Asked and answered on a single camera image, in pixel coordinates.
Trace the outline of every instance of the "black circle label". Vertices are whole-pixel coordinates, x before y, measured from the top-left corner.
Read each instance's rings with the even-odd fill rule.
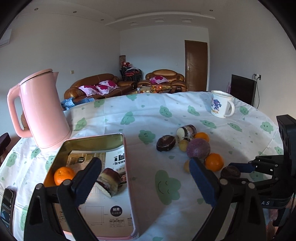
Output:
[[[113,206],[111,209],[110,209],[110,213],[112,216],[114,217],[118,217],[122,214],[122,208],[119,207],[119,206]]]
[[[82,163],[82,162],[84,162],[84,160],[85,160],[85,158],[83,156],[81,156],[78,158],[78,163]]]

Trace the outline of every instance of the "tangerine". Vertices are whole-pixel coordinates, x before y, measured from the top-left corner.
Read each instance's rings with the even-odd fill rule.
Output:
[[[207,133],[204,133],[204,132],[196,133],[194,135],[194,138],[202,138],[202,139],[206,140],[207,142],[209,142],[209,140],[210,140],[208,134]]]
[[[70,179],[72,180],[75,177],[75,172],[70,167],[60,167],[54,173],[54,182],[59,186],[63,181]]]
[[[205,159],[205,167],[213,172],[220,171],[224,166],[223,157],[217,153],[211,153]]]

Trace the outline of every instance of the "smartphone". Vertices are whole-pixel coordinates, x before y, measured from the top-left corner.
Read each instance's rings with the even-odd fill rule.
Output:
[[[12,234],[12,216],[16,191],[5,188],[1,204],[1,220]]]

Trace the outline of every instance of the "purple ball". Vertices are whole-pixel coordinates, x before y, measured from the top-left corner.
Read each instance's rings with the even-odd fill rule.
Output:
[[[189,158],[198,157],[204,160],[210,154],[211,147],[206,140],[195,138],[188,143],[186,152]]]

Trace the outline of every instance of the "television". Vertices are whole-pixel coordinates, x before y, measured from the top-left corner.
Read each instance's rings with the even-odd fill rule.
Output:
[[[257,82],[254,80],[231,75],[230,94],[251,106],[254,106],[256,87]]]

